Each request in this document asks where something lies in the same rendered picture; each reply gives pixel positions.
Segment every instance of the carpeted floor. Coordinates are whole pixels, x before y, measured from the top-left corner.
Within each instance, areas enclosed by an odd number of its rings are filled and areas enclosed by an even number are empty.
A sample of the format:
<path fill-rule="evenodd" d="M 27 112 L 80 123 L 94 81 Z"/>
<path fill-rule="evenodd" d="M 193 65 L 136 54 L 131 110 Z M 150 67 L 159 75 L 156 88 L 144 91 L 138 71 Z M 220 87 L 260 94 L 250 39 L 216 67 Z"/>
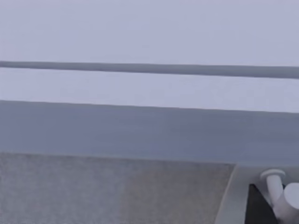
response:
<path fill-rule="evenodd" d="M 0 224 L 213 224 L 233 167 L 0 154 Z"/>

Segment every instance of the white panel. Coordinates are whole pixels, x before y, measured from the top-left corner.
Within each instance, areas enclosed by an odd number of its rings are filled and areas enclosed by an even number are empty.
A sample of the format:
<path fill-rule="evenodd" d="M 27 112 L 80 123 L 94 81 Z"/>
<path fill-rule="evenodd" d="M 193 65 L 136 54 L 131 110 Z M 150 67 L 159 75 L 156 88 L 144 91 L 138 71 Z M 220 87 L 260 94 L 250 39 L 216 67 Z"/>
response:
<path fill-rule="evenodd" d="M 299 65 L 297 0 L 1 0 L 0 60 Z"/>
<path fill-rule="evenodd" d="M 299 112 L 299 80 L 1 69 L 12 101 Z"/>

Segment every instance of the white cylinder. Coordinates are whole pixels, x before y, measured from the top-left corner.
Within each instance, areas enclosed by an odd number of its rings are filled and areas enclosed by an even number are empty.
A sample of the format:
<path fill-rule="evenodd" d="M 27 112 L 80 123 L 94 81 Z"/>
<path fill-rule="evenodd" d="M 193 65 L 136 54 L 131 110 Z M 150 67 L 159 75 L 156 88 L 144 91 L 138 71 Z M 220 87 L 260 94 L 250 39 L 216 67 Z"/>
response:
<path fill-rule="evenodd" d="M 273 208 L 277 219 L 283 224 L 295 224 L 299 217 L 299 183 L 290 183 L 275 202 Z"/>
<path fill-rule="evenodd" d="M 267 177 L 268 191 L 271 199 L 272 206 L 282 195 L 284 189 L 282 186 L 281 178 L 278 175 L 270 175 Z"/>

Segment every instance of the black object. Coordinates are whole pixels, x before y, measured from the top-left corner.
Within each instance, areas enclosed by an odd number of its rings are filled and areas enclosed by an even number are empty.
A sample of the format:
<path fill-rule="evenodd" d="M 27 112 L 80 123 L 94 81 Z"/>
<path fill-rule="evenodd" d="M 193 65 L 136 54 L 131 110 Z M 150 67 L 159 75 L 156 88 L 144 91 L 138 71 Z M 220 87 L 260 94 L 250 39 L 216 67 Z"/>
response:
<path fill-rule="evenodd" d="M 249 185 L 245 224 L 278 224 L 272 207 L 256 185 Z"/>

